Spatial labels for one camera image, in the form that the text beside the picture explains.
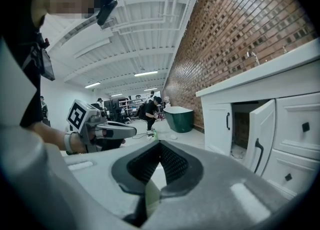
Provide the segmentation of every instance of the faucet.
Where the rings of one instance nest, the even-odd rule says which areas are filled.
[[[259,60],[258,60],[258,57],[257,57],[257,55],[253,52],[253,51],[251,51],[251,53],[249,52],[249,51],[247,51],[246,52],[246,56],[248,57],[248,58],[250,58],[250,57],[255,57],[255,62],[258,64],[258,66],[260,66],[260,62],[259,62]]]

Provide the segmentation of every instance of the cabinet door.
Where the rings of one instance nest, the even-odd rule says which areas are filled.
[[[276,127],[276,103],[272,99],[250,112],[248,147],[244,165],[261,176],[266,167]]]
[[[320,160],[320,93],[276,100],[274,147]]]
[[[205,146],[230,156],[232,141],[231,104],[209,104],[203,109]]]

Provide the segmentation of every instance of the white countertop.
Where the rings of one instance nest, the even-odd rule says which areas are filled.
[[[256,66],[230,79],[219,82],[196,92],[197,97],[220,92],[236,86],[273,76],[284,71],[302,66],[320,58],[320,38],[312,40],[294,50],[289,51],[267,63]]]

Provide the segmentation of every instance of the white ball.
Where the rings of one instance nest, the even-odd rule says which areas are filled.
[[[176,139],[177,139],[177,136],[172,134],[172,135],[170,135],[170,139],[176,140]]]

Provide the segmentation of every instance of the white ceiling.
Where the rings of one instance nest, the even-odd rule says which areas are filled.
[[[48,38],[57,80],[80,87],[100,82],[108,96],[162,90],[196,0],[118,0],[101,30],[90,19],[47,15]],[[158,71],[135,77],[134,74]]]

